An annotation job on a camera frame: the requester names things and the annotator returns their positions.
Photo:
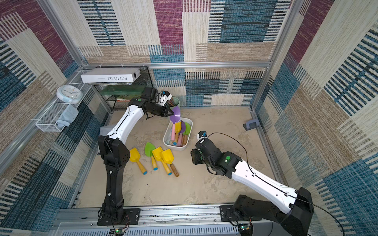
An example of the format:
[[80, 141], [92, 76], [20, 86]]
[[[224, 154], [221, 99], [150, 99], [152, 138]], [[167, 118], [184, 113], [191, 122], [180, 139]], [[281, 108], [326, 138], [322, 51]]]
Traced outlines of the purple shovel pink handle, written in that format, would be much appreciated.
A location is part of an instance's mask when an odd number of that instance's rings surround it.
[[173, 115], [170, 117], [172, 122], [171, 140], [175, 143], [176, 139], [176, 126], [175, 124], [180, 121], [181, 111], [179, 106], [171, 108]]
[[178, 143], [177, 143], [177, 146], [179, 146], [179, 147], [182, 145], [183, 135], [184, 135], [184, 132], [186, 130], [186, 125], [185, 125], [184, 121], [181, 121], [181, 125], [182, 125], [182, 129], [179, 133], [179, 138], [178, 138]]

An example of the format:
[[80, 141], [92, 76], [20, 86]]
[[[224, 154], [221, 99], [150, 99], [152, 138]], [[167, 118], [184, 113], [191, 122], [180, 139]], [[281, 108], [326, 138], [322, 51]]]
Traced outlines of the yellow shovel blue tip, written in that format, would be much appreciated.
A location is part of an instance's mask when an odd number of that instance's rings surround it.
[[175, 124], [175, 139], [174, 139], [173, 145], [177, 145], [179, 133], [180, 133], [181, 129], [182, 129], [182, 125], [181, 125], [181, 121], [179, 121]]

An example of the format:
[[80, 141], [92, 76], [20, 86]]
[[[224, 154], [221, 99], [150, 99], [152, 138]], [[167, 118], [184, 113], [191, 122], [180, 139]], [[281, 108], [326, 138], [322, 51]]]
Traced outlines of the white plastic storage box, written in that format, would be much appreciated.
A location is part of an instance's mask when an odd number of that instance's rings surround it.
[[188, 118], [181, 118], [180, 122], [176, 124], [176, 129], [181, 128], [181, 131], [174, 135], [172, 135], [172, 124], [172, 121], [170, 121], [163, 137], [163, 143], [172, 150], [185, 150], [191, 137], [193, 121]]

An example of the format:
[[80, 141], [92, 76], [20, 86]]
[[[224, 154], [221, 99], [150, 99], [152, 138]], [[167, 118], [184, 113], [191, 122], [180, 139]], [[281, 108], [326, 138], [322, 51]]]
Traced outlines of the green shovel wooden handle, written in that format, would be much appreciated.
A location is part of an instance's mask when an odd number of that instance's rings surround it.
[[184, 135], [183, 135], [183, 140], [182, 140], [182, 145], [185, 146], [188, 142], [188, 136], [189, 136], [189, 133], [191, 131], [191, 126], [189, 123], [185, 122], [185, 125], [186, 125], [186, 130], [184, 132]]

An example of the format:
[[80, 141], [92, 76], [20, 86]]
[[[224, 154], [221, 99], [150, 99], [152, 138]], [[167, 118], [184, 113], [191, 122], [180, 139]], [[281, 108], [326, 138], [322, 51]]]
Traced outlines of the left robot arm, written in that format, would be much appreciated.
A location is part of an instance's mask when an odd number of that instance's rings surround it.
[[106, 169], [106, 195], [98, 213], [98, 226], [121, 225], [125, 223], [123, 197], [123, 174], [131, 160], [131, 151], [126, 141], [137, 122], [144, 116], [170, 117], [173, 111], [167, 105], [172, 98], [169, 91], [158, 92], [146, 87], [140, 97], [128, 103], [124, 115], [106, 135], [98, 137], [100, 156]]

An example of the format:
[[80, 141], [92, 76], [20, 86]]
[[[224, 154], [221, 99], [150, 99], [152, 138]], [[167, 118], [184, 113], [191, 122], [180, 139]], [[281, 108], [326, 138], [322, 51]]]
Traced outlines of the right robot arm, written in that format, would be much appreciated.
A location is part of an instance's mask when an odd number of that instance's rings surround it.
[[264, 218], [280, 224], [292, 236], [307, 235], [314, 214], [307, 189], [294, 189], [265, 176], [235, 153], [222, 152], [209, 138], [200, 139], [191, 156], [194, 165], [205, 164], [215, 174], [240, 182], [266, 198], [261, 201], [240, 195], [232, 207], [235, 216]]

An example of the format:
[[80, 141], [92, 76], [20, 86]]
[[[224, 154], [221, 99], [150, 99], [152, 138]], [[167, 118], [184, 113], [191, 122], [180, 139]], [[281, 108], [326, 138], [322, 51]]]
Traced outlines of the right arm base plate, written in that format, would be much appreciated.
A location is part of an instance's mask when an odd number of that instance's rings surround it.
[[233, 224], [241, 224], [253, 221], [261, 221], [261, 217], [247, 216], [240, 210], [236, 210], [232, 205], [221, 205], [219, 206], [220, 218], [222, 222], [228, 222]]

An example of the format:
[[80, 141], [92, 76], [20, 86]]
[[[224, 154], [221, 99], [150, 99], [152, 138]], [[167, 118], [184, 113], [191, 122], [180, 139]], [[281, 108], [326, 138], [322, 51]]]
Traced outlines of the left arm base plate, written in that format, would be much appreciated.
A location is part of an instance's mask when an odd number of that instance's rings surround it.
[[116, 213], [115, 216], [111, 216], [105, 213], [104, 209], [100, 209], [98, 212], [98, 226], [116, 226], [116, 225], [137, 225], [139, 222], [140, 208], [124, 208], [123, 213]]

